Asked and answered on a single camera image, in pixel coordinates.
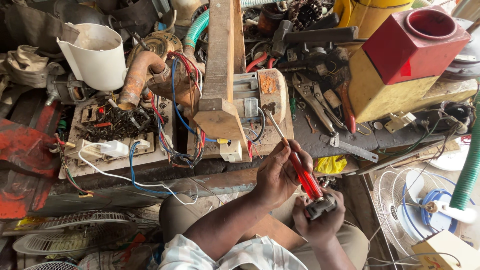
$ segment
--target yellow plastic bag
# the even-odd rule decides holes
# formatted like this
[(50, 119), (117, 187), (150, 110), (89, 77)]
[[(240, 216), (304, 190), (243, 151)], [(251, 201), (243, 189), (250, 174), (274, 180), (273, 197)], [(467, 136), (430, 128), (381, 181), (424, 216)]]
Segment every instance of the yellow plastic bag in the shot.
[(347, 165), (347, 159), (336, 161), (341, 156), (342, 155), (318, 158), (315, 171), (322, 173), (340, 173)]

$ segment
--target rusty pipe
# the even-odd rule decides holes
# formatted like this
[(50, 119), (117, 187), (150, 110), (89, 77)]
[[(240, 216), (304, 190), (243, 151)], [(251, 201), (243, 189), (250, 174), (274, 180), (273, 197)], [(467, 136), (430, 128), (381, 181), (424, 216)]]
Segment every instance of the rusty pipe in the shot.
[(145, 86), (149, 69), (154, 74), (162, 73), (165, 62), (151, 51), (141, 51), (133, 59), (128, 68), (123, 89), (120, 92), (118, 107), (122, 110), (135, 109), (140, 102), (140, 94)]

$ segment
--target yellow container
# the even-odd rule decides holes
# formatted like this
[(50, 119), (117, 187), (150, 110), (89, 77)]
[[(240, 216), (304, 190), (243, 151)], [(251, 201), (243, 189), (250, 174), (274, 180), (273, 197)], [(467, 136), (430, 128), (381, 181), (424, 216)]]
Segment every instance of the yellow container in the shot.
[(410, 9), (413, 0), (336, 0), (337, 27), (358, 26), (359, 38), (369, 38), (394, 13)]

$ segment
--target screwdriver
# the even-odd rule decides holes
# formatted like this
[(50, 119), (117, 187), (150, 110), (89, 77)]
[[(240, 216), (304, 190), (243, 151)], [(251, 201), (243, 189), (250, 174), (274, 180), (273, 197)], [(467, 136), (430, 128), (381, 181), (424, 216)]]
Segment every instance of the screwdriver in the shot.
[[(280, 135), (280, 137), (282, 138), (283, 145), (290, 147), (290, 144), (288, 143), (287, 138), (285, 138), (283, 136), (282, 131), (280, 130), (280, 128), (276, 124), (275, 120), (273, 120), (272, 113), (269, 110), (266, 110), (266, 109), (264, 109), (264, 111), (265, 111), (265, 114), (268, 116), (268, 118), (270, 118), (270, 120), (272, 121), (273, 126), (275, 127), (276, 131), (278, 132), (278, 135)], [(317, 181), (315, 180), (315, 178), (312, 176), (311, 173), (308, 173), (303, 168), (303, 165), (302, 165), (302, 162), (300, 160), (300, 157), (299, 157), (298, 153), (293, 151), (292, 148), (290, 148), (290, 149), (291, 149), (291, 152), (290, 152), (290, 156), (288, 157), (288, 159), (292, 162), (293, 167), (295, 168), (295, 171), (297, 172), (297, 175), (299, 176), (300, 183), (303, 186), (303, 188), (305, 189), (305, 192), (307, 193), (308, 197), (310, 197), (310, 199), (312, 201), (316, 201), (316, 200), (320, 199), (323, 196), (323, 194), (322, 194), (322, 191), (320, 190), (320, 187), (319, 187)]]

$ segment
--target plastic connector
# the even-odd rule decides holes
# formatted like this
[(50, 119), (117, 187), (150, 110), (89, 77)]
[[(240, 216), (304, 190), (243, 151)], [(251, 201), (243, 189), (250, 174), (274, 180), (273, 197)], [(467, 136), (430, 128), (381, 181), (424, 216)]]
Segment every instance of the plastic connector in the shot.
[(122, 157), (125, 155), (128, 155), (128, 145), (123, 144), (119, 141), (109, 141), (105, 142), (104, 144), (110, 145), (110, 147), (107, 147), (105, 145), (102, 145), (100, 148), (100, 152), (109, 155), (112, 157)]
[(147, 148), (150, 148), (150, 142), (149, 141), (145, 141), (145, 140), (142, 140), (142, 139), (139, 139), (139, 140), (134, 140), (132, 142), (132, 145), (136, 142), (140, 142), (139, 144), (137, 144), (136, 148), (137, 149), (147, 149)]

